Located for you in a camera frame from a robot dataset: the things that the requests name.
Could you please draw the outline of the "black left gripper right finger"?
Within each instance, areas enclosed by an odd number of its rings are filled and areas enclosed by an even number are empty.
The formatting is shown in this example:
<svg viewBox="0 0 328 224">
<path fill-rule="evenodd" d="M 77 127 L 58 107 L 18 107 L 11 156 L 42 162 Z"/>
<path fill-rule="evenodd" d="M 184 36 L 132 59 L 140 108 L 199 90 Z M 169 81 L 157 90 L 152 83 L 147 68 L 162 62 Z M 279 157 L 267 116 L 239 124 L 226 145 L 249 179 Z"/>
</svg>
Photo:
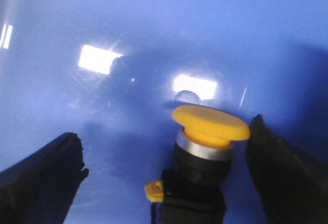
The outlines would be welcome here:
<svg viewBox="0 0 328 224">
<path fill-rule="evenodd" d="M 274 133 L 258 114 L 245 158 L 268 223 L 327 223 L 327 163 Z"/>
</svg>

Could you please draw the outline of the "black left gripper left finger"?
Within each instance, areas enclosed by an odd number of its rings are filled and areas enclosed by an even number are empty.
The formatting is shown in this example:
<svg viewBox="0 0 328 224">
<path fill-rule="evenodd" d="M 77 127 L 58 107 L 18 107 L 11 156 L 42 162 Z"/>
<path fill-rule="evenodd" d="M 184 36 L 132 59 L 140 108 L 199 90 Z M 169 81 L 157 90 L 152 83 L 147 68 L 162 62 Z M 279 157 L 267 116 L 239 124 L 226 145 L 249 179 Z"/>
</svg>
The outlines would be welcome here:
<svg viewBox="0 0 328 224">
<path fill-rule="evenodd" d="M 89 170 L 67 132 L 1 171 L 1 223 L 64 223 Z"/>
</svg>

